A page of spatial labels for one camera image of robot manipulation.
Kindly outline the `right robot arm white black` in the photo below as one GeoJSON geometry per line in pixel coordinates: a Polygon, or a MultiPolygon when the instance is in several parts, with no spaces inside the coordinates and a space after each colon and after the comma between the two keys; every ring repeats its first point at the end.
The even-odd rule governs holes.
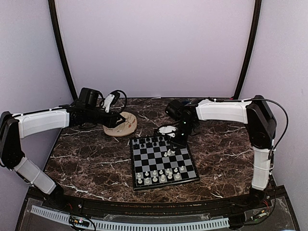
{"type": "Polygon", "coordinates": [[[275,150],[276,119],[266,99],[256,95],[252,99],[228,100],[204,98],[183,103],[172,100],[165,112],[178,126],[172,141],[186,145],[188,136],[202,121],[219,121],[242,124],[248,134],[254,152],[254,167],[251,187],[255,189],[246,197],[250,209],[257,208],[264,201],[263,190],[269,182],[271,157],[275,150]]]}

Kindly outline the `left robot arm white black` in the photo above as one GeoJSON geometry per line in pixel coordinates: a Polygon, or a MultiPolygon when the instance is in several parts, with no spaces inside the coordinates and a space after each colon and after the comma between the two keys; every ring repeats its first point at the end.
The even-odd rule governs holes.
{"type": "Polygon", "coordinates": [[[5,111],[0,116],[1,165],[48,195],[49,202],[63,210],[68,206],[68,199],[63,196],[62,187],[42,169],[57,135],[64,128],[87,123],[115,128],[124,122],[119,112],[106,112],[98,107],[63,105],[29,114],[5,111]]]}

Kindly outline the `white chess queen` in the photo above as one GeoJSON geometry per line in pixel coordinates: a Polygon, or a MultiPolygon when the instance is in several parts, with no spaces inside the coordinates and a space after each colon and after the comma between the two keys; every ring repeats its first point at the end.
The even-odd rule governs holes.
{"type": "Polygon", "coordinates": [[[161,182],[165,182],[165,181],[166,181],[166,176],[165,176],[164,174],[162,174],[162,175],[160,176],[160,181],[161,181],[161,182]]]}

